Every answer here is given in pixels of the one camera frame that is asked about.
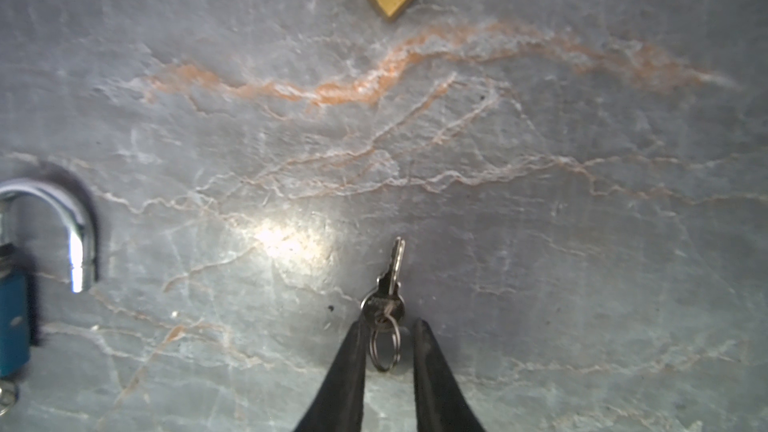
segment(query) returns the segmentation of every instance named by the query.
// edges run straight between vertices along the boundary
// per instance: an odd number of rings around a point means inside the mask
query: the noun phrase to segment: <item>metal key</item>
[[[406,303],[400,296],[400,283],[397,281],[405,248],[406,241],[396,238],[389,269],[379,275],[376,287],[360,303],[362,316],[372,330],[389,332],[392,324],[384,316],[390,315],[395,322],[400,322],[406,315]]]
[[[400,360],[400,330],[399,322],[406,315],[406,303],[400,295],[400,283],[397,281],[402,265],[402,254],[406,249],[406,241],[398,237],[392,248],[392,260],[389,268],[376,280],[376,287],[360,303],[362,316],[371,328],[371,340],[368,351],[371,362],[381,372],[391,370]],[[392,333],[394,355],[388,367],[379,362],[379,352],[376,340],[381,332]]]

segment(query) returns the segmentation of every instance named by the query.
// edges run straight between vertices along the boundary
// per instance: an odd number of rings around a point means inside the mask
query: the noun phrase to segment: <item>blue padlock body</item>
[[[14,267],[0,279],[0,378],[29,361],[27,312],[26,274]]]

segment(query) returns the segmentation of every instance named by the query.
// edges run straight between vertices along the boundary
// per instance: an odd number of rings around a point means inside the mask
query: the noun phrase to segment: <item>padlock shackle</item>
[[[96,243],[90,212],[75,196],[52,182],[35,178],[14,178],[0,183],[0,244],[11,242],[8,236],[8,206],[14,198],[40,197],[58,213],[69,235],[69,262],[72,292],[88,290],[96,279]]]

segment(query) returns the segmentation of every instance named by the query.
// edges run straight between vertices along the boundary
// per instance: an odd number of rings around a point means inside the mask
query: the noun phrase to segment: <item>gray marble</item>
[[[0,0],[39,346],[2,430],[292,430],[408,241],[489,431],[768,430],[768,0]],[[415,430],[411,365],[364,430]]]

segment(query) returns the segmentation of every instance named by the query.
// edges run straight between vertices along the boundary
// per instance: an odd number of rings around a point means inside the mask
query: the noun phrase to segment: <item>small ring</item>
[[[392,324],[392,346],[395,348],[392,354],[392,362],[388,367],[384,367],[379,361],[379,350],[376,348],[376,340],[379,338],[379,329],[373,329],[371,333],[371,341],[368,343],[368,352],[371,356],[371,362],[379,372],[389,372],[400,361],[400,329],[397,326],[397,321],[389,314],[384,314],[384,318]]]
[[[0,415],[8,412],[16,403],[16,384],[0,380]]]

